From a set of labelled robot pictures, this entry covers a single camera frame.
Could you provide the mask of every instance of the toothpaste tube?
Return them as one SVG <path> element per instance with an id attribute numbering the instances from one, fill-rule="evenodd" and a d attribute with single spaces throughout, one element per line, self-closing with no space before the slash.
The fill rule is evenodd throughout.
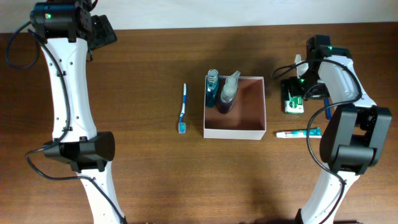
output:
<path id="1" fill-rule="evenodd" d="M 281 131 L 276 133 L 277 138 L 305 138 L 307 130 Z M 310 138 L 322 138 L 321 129 L 313 128 L 310 130 Z"/>

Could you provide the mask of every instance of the dark liquid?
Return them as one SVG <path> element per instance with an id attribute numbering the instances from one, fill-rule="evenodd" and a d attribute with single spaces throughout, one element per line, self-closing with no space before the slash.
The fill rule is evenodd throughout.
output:
<path id="1" fill-rule="evenodd" d="M 234 101 L 231 101 L 230 103 L 224 103 L 221 100 L 219 100 L 219 101 L 217 101 L 218 112 L 220 112 L 222 114 L 226 114 L 232 109 L 233 105 L 234 105 Z"/>

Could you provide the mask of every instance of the blue bottle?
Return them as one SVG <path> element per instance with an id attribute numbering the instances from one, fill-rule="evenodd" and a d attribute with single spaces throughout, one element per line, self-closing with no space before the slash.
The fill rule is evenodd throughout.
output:
<path id="1" fill-rule="evenodd" d="M 218 91 L 218 71 L 215 69 L 209 70 L 206 79 L 206 106 L 214 107 L 216 105 L 217 91 Z"/>

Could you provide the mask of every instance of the wooden table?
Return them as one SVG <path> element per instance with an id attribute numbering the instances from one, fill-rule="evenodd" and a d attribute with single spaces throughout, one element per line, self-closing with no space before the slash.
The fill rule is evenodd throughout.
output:
<path id="1" fill-rule="evenodd" d="M 281 111 L 273 69 L 305 56 L 314 34 L 347 47 L 364 89 L 398 114 L 398 23 L 121 30 L 115 44 L 94 51 L 87 65 L 90 107 L 98 131 L 116 139 L 113 180 L 130 223 L 272 223 L 293 219 L 315 186 L 320 168 L 304 139 L 277 139 L 275 131 L 304 128 L 322 101 L 305 114 Z M 10 35 L 0 35 L 4 53 Z M 33 40 L 22 34 L 11 59 L 27 63 Z M 266 83 L 267 132 L 261 141 L 203 139 L 204 76 L 240 70 Z M 48 70 L 0 64 L 0 223 L 92 223 L 80 181 L 52 182 L 37 175 L 24 153 L 51 140 L 53 109 Z M 182 84 L 189 85 L 185 122 L 178 134 Z M 320 116 L 315 126 L 325 129 Z M 336 220 L 396 223 L 398 123 L 384 152 L 344 199 Z M 319 141 L 313 140 L 318 151 Z M 51 175 L 73 175 L 65 164 L 34 156 Z"/>

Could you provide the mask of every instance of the white box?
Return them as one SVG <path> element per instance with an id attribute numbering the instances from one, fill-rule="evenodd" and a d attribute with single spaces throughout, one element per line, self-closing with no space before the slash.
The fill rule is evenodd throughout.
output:
<path id="1" fill-rule="evenodd" d="M 219 77 L 218 97 L 220 97 L 226 78 L 225 76 Z M 221 114 L 216 106 L 212 108 L 205 106 L 204 138 L 261 140 L 266 133 L 264 78 L 239 77 L 238 85 L 234 105 L 229 113 Z"/>

